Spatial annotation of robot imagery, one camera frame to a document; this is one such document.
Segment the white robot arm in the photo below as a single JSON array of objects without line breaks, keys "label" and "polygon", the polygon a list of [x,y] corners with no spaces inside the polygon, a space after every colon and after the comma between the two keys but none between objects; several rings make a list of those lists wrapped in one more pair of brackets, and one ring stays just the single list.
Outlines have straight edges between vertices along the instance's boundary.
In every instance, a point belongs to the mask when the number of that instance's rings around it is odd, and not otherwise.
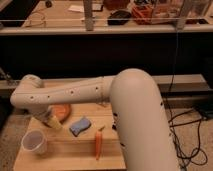
[{"label": "white robot arm", "polygon": [[61,124],[51,116],[51,105],[99,101],[111,103],[127,171],[180,171],[159,88],[141,69],[47,88],[39,77],[26,75],[10,97],[13,106],[55,129]]}]

